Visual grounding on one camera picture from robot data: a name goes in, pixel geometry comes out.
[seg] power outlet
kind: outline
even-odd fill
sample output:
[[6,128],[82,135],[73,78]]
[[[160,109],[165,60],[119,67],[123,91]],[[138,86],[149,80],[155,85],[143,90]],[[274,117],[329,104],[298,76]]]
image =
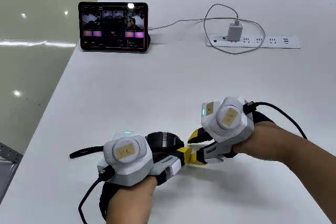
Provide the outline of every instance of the power outlet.
[[[226,35],[223,34],[208,34],[212,44],[216,47],[257,47],[263,40],[262,36],[243,35],[240,41],[228,41]],[[206,40],[206,45],[210,47],[209,40]],[[263,48],[301,48],[297,36],[266,36]]]

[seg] tiled floor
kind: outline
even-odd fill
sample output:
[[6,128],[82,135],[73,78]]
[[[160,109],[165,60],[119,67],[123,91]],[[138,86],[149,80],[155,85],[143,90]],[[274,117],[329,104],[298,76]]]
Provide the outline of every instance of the tiled floor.
[[24,153],[78,42],[80,1],[0,0],[0,142]]

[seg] white power adapter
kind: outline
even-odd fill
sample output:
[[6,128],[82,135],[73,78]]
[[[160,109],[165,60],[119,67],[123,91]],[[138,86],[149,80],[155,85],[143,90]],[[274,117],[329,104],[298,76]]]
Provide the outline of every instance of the white power adapter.
[[227,31],[226,40],[228,41],[240,41],[243,32],[243,23],[239,20],[235,20],[234,23],[230,23],[229,30]]

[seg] label sticker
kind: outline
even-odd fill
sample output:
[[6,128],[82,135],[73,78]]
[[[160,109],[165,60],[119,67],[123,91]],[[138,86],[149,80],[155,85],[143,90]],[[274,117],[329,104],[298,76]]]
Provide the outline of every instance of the label sticker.
[[116,149],[115,152],[117,154],[117,159],[122,159],[124,157],[131,156],[135,153],[134,145],[132,143],[127,144],[123,147],[120,147],[120,148]]
[[206,115],[214,113],[214,102],[210,102],[206,105]]
[[226,115],[224,116],[222,120],[222,123],[226,124],[227,126],[231,126],[237,114],[238,112],[236,110],[229,108],[229,110],[226,112]]

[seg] tablet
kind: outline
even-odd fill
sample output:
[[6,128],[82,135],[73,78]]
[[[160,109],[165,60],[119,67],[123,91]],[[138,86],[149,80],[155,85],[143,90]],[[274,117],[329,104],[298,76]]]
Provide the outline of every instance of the tablet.
[[80,2],[78,11],[83,50],[147,51],[146,3]]

